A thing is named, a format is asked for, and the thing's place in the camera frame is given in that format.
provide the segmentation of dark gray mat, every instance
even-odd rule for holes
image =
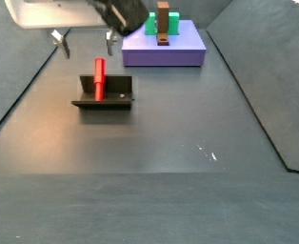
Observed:
[[[125,68],[107,30],[72,30],[0,130],[0,173],[284,171],[205,31],[201,68]],[[80,74],[95,58],[133,75],[131,111],[80,111]]]
[[[235,0],[208,32],[287,167],[299,171],[299,5]]]
[[[299,174],[0,175],[14,243],[299,243]]]
[[[46,30],[24,30],[0,1],[0,121],[54,51]]]

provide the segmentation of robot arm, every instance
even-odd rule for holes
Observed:
[[[147,19],[149,11],[141,0],[88,0],[111,29],[121,36],[136,31]]]

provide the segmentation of black holder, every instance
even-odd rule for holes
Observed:
[[[83,95],[72,104],[81,109],[131,109],[133,101],[132,76],[105,75],[103,101],[95,101],[95,77],[80,75]]]

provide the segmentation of red cylinder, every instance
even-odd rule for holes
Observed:
[[[95,59],[95,101],[103,101],[105,87],[105,59],[97,57]]]

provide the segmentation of green block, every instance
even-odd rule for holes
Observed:
[[[169,28],[168,34],[177,35],[179,34],[179,12],[169,12]]]
[[[145,35],[156,35],[156,26],[155,26],[155,12],[149,13],[149,18],[145,21]]]

